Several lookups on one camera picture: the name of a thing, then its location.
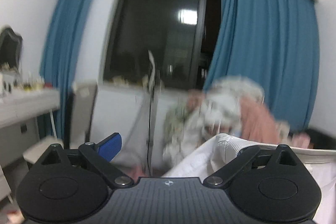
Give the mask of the silver tripod stand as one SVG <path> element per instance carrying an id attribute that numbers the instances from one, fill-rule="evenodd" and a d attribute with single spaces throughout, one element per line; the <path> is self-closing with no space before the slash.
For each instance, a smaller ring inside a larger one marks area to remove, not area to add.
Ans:
<path id="1" fill-rule="evenodd" d="M 152 155 L 154 147 L 154 129 L 157 112 L 156 92 L 161 89 L 161 76 L 157 62 L 151 50 L 147 51 L 148 73 L 142 78 L 143 96 L 129 141 L 135 162 L 147 176 L 153 175 Z"/>

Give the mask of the white long sleeve shirt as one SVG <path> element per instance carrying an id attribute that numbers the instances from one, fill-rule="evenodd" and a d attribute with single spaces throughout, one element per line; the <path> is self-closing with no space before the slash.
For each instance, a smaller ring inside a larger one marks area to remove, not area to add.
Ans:
<path id="1" fill-rule="evenodd" d="M 198 177 L 204 180 L 233 160 L 243 148 L 257 144 L 221 133 L 206 141 L 163 176 Z M 290 148 L 321 189 L 322 200 L 314 221 L 335 223 L 335 150 Z"/>

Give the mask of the left blue curtain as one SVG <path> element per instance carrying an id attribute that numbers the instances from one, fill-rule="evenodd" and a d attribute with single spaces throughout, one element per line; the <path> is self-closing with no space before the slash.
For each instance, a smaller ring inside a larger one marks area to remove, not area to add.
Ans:
<path id="1" fill-rule="evenodd" d="M 42 55 L 40 74 L 45 83 L 60 92 L 60 108 L 54 121 L 57 136 L 66 133 L 66 108 L 75 78 L 84 27 L 92 0 L 58 0 L 49 25 Z"/>

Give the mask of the pile of clothes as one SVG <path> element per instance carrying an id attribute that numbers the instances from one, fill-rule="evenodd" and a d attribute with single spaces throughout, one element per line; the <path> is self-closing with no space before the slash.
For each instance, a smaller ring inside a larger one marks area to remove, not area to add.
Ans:
<path id="1" fill-rule="evenodd" d="M 259 84 L 246 77 L 224 77 L 208 91 L 191 91 L 187 100 L 167 112 L 162 158 L 176 166 L 220 133 L 258 143 L 312 146 L 306 133 L 291 136 L 289 129 L 286 121 L 274 119 Z"/>

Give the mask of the blue curtain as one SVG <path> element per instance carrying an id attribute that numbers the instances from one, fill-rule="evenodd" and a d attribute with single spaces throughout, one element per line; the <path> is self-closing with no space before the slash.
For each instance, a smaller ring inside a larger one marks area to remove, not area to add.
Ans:
<path id="1" fill-rule="evenodd" d="M 92 0 L 58 0 L 49 25 L 42 55 L 40 74 L 45 83 L 60 92 L 60 108 L 54 121 L 57 136 L 66 133 L 66 108 L 75 78 L 84 27 Z"/>
<path id="2" fill-rule="evenodd" d="M 319 76 L 314 0 L 222 0 L 204 89 L 228 75 L 258 83 L 276 119 L 307 128 Z"/>

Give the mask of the dark window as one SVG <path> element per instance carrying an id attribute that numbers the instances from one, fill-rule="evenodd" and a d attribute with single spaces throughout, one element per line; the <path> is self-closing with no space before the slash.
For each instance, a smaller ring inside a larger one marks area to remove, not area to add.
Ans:
<path id="1" fill-rule="evenodd" d="M 221 0 L 119 0 L 102 77 L 201 89 L 220 24 Z"/>

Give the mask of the white vanity desk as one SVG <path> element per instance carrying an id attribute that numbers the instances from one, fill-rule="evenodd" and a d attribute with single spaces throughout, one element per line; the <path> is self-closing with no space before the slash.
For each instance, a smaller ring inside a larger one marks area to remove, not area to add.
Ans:
<path id="1" fill-rule="evenodd" d="M 60 92 L 55 88 L 15 91 L 1 98 L 1 169 L 27 155 L 35 163 L 52 143 L 63 145 L 56 135 L 53 112 L 60 108 Z M 49 114 L 52 136 L 41 139 L 37 117 Z"/>

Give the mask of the cosmetic bottles on desk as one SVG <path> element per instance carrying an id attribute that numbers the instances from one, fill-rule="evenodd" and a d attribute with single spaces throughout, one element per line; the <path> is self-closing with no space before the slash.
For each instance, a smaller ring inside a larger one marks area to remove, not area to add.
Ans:
<path id="1" fill-rule="evenodd" d="M 44 88 L 52 88 L 45 83 L 45 80 L 39 76 L 32 79 L 31 75 L 24 80 L 16 67 L 10 67 L 8 63 L 1 65 L 1 97 L 13 94 L 19 91 L 35 91 Z"/>

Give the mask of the right blue curtain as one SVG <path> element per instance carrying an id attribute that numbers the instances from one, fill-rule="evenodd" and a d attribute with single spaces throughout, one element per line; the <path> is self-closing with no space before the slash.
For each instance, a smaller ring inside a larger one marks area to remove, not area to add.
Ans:
<path id="1" fill-rule="evenodd" d="M 204 89 L 228 75 L 258 83 L 276 119 L 307 128 L 319 76 L 314 0 L 222 0 Z"/>

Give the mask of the wavy frame mirror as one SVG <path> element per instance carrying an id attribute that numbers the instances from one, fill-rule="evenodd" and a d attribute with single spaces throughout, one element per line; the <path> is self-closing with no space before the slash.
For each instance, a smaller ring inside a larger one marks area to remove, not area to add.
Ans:
<path id="1" fill-rule="evenodd" d="M 23 38 L 10 26 L 1 30 L 1 65 L 8 64 L 10 69 L 19 68 Z"/>

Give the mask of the black white chair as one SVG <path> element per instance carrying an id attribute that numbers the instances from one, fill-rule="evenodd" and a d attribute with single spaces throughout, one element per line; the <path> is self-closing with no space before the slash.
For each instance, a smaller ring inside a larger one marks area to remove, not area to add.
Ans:
<path id="1" fill-rule="evenodd" d="M 97 93 L 97 82 L 74 83 L 72 85 L 66 111 L 66 133 L 68 136 L 62 141 L 53 133 L 26 150 L 23 153 L 23 158 L 29 168 L 36 163 L 51 144 L 57 143 L 66 149 L 75 149 L 80 144 L 89 141 Z"/>

